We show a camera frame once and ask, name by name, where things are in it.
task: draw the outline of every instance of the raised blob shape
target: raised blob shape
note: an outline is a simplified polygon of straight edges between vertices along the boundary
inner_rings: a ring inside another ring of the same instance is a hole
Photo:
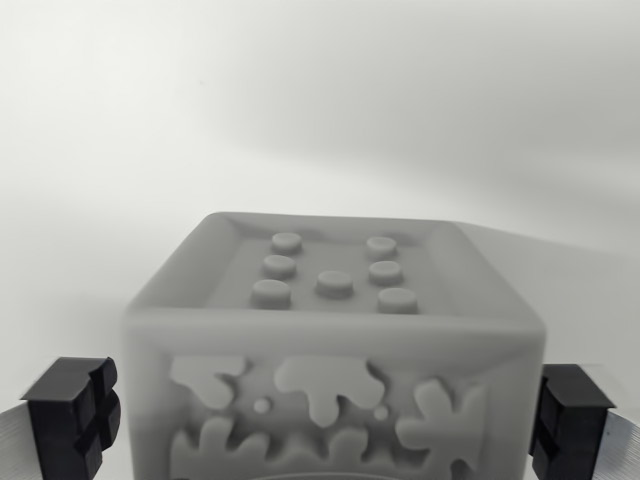
[[[450,480],[451,465],[463,460],[472,470],[478,466],[486,415],[486,389],[473,386],[454,410],[442,382],[433,379],[416,387],[414,399],[424,418],[400,417],[396,434],[411,450],[429,449],[427,469],[433,478]]]
[[[208,408],[228,407],[234,398],[234,392],[227,380],[220,375],[239,376],[247,368],[242,356],[176,357],[171,364],[171,380],[191,390]]]
[[[218,478],[218,474],[225,478],[238,468],[251,470],[254,465],[263,464],[271,441],[269,435],[252,433],[237,448],[230,449],[228,440],[234,423],[228,417],[210,418],[202,426],[195,445],[185,430],[177,432],[171,443],[170,478],[204,480]]]
[[[369,432],[364,428],[347,427],[329,440],[329,461],[336,469],[357,469],[367,448]]]
[[[271,408],[273,408],[273,402],[269,397],[259,398],[253,403],[253,410],[261,415],[269,413]]]
[[[281,392],[303,392],[309,402],[309,417],[320,427],[338,419],[338,396],[371,409],[385,392],[384,384],[367,368],[367,361],[353,357],[288,357],[276,371],[275,384]]]
[[[387,418],[389,418],[389,407],[387,407],[386,405],[380,405],[376,407],[373,411],[373,416],[376,420],[386,420]]]

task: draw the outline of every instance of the white backdrop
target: white backdrop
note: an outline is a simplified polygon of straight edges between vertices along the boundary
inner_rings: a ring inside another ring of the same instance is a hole
[[[640,359],[640,6],[0,1],[0,405],[207,213],[442,218],[548,325]],[[126,431],[102,480],[131,478]]]

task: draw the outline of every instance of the gray cube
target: gray cube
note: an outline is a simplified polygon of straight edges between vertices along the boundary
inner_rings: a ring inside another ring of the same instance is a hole
[[[136,480],[518,480],[545,330],[451,222],[217,213],[130,305]]]

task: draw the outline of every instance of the cube top face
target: cube top face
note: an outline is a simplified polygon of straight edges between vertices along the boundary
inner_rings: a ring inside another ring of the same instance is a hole
[[[134,306],[536,321],[455,224],[248,213],[207,217]]]

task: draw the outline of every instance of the raised dot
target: raised dot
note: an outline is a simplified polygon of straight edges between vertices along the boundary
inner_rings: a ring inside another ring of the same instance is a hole
[[[373,263],[369,267],[369,279],[376,285],[397,285],[402,282],[402,267],[391,261]]]
[[[297,233],[276,233],[271,237],[271,248],[283,255],[298,253],[302,248],[302,237]]]
[[[373,411],[373,417],[376,420],[386,420],[387,418],[389,418],[389,407],[387,407],[386,405],[379,405],[375,408],[375,410]]]
[[[346,298],[353,294],[353,280],[348,273],[330,270],[318,275],[316,292],[328,298]]]
[[[397,253],[397,244],[393,238],[371,237],[367,240],[367,255],[374,260],[392,258]]]
[[[296,261],[282,255],[269,255],[262,262],[262,269],[268,277],[282,280],[296,273]]]
[[[271,402],[270,398],[262,397],[255,401],[255,403],[253,404],[253,410],[256,413],[264,415],[265,413],[268,413],[271,411],[272,406],[273,406],[273,403]]]
[[[386,288],[378,293],[378,310],[382,313],[416,313],[416,294],[406,288]]]
[[[251,302],[258,308],[289,308],[291,287],[280,280],[260,280],[253,285]]]

